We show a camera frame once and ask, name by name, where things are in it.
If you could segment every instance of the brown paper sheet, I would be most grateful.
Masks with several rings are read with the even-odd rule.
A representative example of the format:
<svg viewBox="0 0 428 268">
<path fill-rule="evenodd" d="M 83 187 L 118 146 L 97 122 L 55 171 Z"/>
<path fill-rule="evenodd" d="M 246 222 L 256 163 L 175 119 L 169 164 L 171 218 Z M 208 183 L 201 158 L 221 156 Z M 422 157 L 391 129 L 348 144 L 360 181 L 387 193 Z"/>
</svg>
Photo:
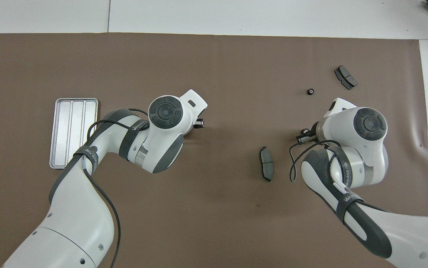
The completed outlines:
<svg viewBox="0 0 428 268">
<path fill-rule="evenodd" d="M 353 90 L 333 73 L 342 64 L 359 83 Z M 190 88 L 209 104 L 206 127 L 185 137 L 171 168 L 152 175 L 113 154 L 94 174 L 121 218 L 116 267 L 391 267 L 301 177 L 288 180 L 288 147 L 336 97 L 379 110 L 389 124 L 389 171 L 356 192 L 392 212 L 428 216 L 418 41 L 0 34 L 0 266 L 49 209 L 60 173 L 48 164 L 55 100 L 95 97 L 103 117 Z M 262 146 L 274 161 L 271 183 L 261 177 Z"/>
</svg>

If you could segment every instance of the circular button pad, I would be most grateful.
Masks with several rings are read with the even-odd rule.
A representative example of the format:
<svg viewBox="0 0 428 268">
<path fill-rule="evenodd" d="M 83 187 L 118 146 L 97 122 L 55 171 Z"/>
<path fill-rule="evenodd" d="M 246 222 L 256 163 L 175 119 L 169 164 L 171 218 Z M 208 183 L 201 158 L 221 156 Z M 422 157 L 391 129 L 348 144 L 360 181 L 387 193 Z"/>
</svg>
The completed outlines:
<svg viewBox="0 0 428 268">
<path fill-rule="evenodd" d="M 181 103 L 174 97 L 161 97 L 149 107 L 149 120 L 161 129 L 175 127 L 183 117 Z"/>
<path fill-rule="evenodd" d="M 363 139 L 377 141 L 386 134 L 387 123 L 384 116 L 378 111 L 362 108 L 354 117 L 354 129 Z"/>
</svg>

